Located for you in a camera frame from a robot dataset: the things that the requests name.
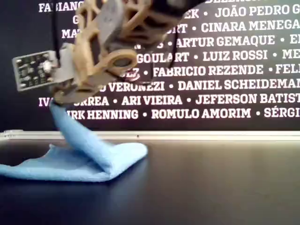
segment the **robotic arm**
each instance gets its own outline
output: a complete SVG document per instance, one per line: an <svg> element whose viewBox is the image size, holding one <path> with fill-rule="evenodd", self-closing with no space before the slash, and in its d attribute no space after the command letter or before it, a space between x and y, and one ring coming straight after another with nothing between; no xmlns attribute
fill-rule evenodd
<svg viewBox="0 0 300 225"><path fill-rule="evenodd" d="M77 10L80 33L57 51L13 59L18 91L51 85L59 105L84 101L137 65L163 42L183 15L205 0L85 0Z"/></svg>

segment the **table surface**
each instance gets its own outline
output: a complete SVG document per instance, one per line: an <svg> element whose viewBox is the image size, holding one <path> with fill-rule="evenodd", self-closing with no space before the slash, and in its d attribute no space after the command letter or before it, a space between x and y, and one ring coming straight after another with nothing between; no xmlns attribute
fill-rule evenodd
<svg viewBox="0 0 300 225"><path fill-rule="evenodd" d="M103 184L0 178L0 223L300 223L300 143L143 143L149 147L149 156L116 180ZM16 165L42 156L48 144L2 142L0 163Z"/></svg>

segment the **folded cloth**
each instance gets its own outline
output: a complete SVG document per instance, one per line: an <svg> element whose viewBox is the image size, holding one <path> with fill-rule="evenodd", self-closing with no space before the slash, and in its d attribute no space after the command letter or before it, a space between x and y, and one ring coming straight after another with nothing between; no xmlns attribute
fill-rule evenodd
<svg viewBox="0 0 300 225"><path fill-rule="evenodd" d="M147 156L147 147L141 143L110 144L69 117L65 108L51 102L50 110L70 148L50 145L41 158L17 166L0 165L0 175L23 180L104 182Z"/></svg>

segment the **circuit board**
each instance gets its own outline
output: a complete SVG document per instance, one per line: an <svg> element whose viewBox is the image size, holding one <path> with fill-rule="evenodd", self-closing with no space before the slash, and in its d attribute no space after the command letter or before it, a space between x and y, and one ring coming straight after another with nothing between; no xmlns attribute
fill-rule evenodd
<svg viewBox="0 0 300 225"><path fill-rule="evenodd" d="M50 73L45 72L44 63L49 62L50 51L13 58L18 91L25 91L53 83Z"/></svg>

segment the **black cable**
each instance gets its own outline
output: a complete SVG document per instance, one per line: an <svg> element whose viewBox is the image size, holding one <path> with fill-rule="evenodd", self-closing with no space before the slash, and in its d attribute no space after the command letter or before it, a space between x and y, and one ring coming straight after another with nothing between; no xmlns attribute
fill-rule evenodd
<svg viewBox="0 0 300 225"><path fill-rule="evenodd" d="M175 35L174 35L174 43L173 43L173 49L172 49L172 61L169 64L169 69L173 67L174 62L175 62L175 56L177 52L177 40L178 40L179 34L177 31L177 28L175 29Z"/></svg>
<svg viewBox="0 0 300 225"><path fill-rule="evenodd" d="M56 13L56 0L52 0L53 7L52 7L52 41L53 41L53 47L55 50L55 55L57 58L58 68L60 68L60 44L58 39L58 32L57 32L57 13Z"/></svg>

